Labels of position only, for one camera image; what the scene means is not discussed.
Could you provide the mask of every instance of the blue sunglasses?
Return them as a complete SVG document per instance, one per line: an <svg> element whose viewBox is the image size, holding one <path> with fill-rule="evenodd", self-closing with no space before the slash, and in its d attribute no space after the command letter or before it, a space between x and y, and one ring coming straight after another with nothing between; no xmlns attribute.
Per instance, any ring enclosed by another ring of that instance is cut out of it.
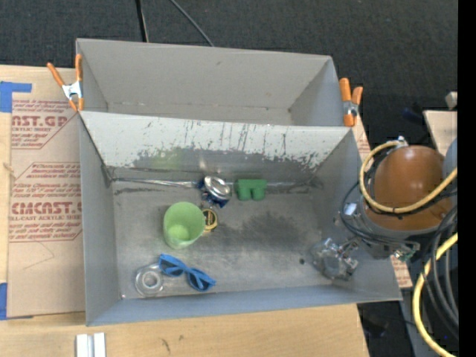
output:
<svg viewBox="0 0 476 357"><path fill-rule="evenodd" d="M181 260L168 254L161 254L158 258L158 267L164 274L170 277L179 277L185 273L190 286L200 292L206 292L216 285L216 281L203 271L187 267Z"/></svg>

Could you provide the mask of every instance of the cardboard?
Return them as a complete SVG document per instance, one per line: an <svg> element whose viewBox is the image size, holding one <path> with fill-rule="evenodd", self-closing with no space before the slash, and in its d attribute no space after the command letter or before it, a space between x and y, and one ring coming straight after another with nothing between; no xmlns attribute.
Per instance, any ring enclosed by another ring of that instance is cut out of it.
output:
<svg viewBox="0 0 476 357"><path fill-rule="evenodd" d="M74 71L60 69L65 81ZM32 83L11 115L7 316L85 308L80 162L75 113L47 68L0 66L0 80Z"/></svg>

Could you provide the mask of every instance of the table surface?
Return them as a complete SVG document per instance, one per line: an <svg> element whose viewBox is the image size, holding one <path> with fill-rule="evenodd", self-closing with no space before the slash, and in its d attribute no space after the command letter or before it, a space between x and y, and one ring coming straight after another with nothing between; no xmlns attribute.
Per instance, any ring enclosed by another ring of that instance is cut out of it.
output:
<svg viewBox="0 0 476 357"><path fill-rule="evenodd" d="M0 80L6 70L21 75L25 67L0 66ZM10 123L11 115L0 112L0 283L7 271ZM361 123L354 133L362 137ZM369 356L355 304L104 327L84 324L84 312L0 321L0 354L74 356L76 335L104 332L108 357Z"/></svg>

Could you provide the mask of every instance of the green mug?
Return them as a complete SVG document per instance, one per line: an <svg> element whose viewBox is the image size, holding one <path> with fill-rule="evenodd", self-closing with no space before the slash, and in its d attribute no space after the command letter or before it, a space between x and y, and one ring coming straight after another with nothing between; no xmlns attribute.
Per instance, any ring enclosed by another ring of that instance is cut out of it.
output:
<svg viewBox="0 0 476 357"><path fill-rule="evenodd" d="M165 242L174 249L186 248L205 230L202 209L191 202L176 202L164 215Z"/></svg>

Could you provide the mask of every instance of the cardboard box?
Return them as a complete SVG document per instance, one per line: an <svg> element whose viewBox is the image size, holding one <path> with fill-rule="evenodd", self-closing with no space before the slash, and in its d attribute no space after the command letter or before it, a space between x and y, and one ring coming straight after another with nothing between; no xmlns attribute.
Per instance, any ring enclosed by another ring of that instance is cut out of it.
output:
<svg viewBox="0 0 476 357"><path fill-rule="evenodd" d="M82 39L77 51L88 325L400 298L389 260L358 252L353 279L333 282L309 257L348 236L334 217L361 163L332 58ZM206 175L266 179L266 197L234 196L215 232L173 250L164 212L200 205ZM163 276L160 297L142 298L136 272L162 253L216 286Z"/></svg>

